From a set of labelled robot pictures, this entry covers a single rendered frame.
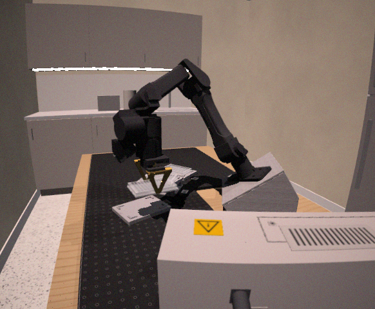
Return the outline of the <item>light grey machine housing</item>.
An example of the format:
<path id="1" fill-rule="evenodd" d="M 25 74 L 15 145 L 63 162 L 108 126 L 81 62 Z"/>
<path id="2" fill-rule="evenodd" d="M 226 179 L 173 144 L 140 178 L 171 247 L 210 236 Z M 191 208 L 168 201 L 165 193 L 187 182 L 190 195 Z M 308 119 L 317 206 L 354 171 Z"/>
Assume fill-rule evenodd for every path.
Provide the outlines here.
<path id="1" fill-rule="evenodd" d="M 375 212 L 171 209 L 160 309 L 375 309 Z"/>

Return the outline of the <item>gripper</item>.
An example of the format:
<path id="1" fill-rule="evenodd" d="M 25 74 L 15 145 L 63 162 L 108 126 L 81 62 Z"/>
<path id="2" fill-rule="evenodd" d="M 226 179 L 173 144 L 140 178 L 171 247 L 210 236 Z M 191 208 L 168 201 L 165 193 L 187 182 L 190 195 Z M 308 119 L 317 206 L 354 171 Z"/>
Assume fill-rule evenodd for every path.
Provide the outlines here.
<path id="1" fill-rule="evenodd" d="M 164 166 L 157 166 L 155 167 L 155 164 L 166 164 L 169 163 L 169 157 L 166 155 L 162 154 L 162 136 L 160 137 L 152 137 L 152 140 L 155 139 L 155 153 L 156 153 L 156 158 L 150 158 L 150 159 L 142 159 L 138 155 L 136 157 L 139 157 L 140 160 L 134 160 L 135 165 L 137 166 L 137 169 L 139 170 L 139 173 L 141 174 L 143 180 L 150 180 L 154 191 L 156 194 L 159 194 L 162 192 L 163 187 L 169 178 L 172 168 L 171 167 L 164 167 Z M 142 167 L 145 168 L 147 175 L 149 178 L 146 178 Z M 164 174 L 162 181 L 160 183 L 160 187 L 157 187 L 157 184 L 155 182 L 154 176 L 158 174 Z"/>

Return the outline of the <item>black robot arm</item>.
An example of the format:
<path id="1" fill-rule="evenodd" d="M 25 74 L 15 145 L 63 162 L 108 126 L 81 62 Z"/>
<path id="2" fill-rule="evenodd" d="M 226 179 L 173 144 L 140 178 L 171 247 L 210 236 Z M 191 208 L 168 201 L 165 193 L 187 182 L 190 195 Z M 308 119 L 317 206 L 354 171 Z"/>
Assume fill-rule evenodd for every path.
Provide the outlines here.
<path id="1" fill-rule="evenodd" d="M 192 75 L 191 78 L 185 67 Z M 140 88 L 129 100 L 129 109 L 119 110 L 113 117 L 114 132 L 118 138 L 111 140 L 113 156 L 119 163 L 123 163 L 134 153 L 143 160 L 156 158 L 155 139 L 147 140 L 141 137 L 152 139 L 162 136 L 161 117 L 152 113 L 160 107 L 159 101 L 177 87 L 198 109 L 210 132 L 218 159 L 233 166 L 235 172 L 227 180 L 262 180 L 271 171 L 271 166 L 252 166 L 246 156 L 248 150 L 239 143 L 237 137 L 234 138 L 224 124 L 213 102 L 210 84 L 206 73 L 188 59 L 184 59 L 164 76 Z"/>

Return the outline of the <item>white well plate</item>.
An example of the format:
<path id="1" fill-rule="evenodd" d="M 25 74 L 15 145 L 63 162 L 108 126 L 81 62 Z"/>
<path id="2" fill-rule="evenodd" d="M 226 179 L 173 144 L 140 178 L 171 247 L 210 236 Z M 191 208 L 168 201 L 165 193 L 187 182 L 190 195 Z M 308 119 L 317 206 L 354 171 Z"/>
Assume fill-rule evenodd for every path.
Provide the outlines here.
<path id="1" fill-rule="evenodd" d="M 158 188 L 160 186 L 162 178 L 163 177 L 155 178 L 155 182 L 156 182 Z M 151 183 L 150 183 L 150 180 L 130 182 L 130 183 L 128 183 L 127 188 L 131 191 L 131 193 L 136 198 L 141 198 L 141 197 L 151 196 L 151 195 L 156 194 L 152 185 L 151 185 Z M 177 184 L 175 184 L 174 182 L 172 182 L 168 178 L 161 193 L 177 191 L 177 190 L 178 190 Z M 161 193 L 159 193 L 159 194 L 161 194 Z"/>
<path id="2" fill-rule="evenodd" d="M 164 174 L 158 174 L 158 175 L 155 175 L 154 178 L 161 178 L 163 177 Z M 169 176 L 169 179 L 172 181 L 172 182 L 175 182 L 178 178 L 178 175 L 177 174 L 170 174 Z"/>
<path id="3" fill-rule="evenodd" d="M 169 164 L 165 167 L 171 167 L 172 168 L 171 174 L 177 174 L 177 175 L 182 175 L 182 176 L 186 175 L 186 174 L 188 174 L 192 171 L 192 168 L 183 167 L 183 166 L 179 166 L 179 165 L 173 165 L 173 164 Z"/>

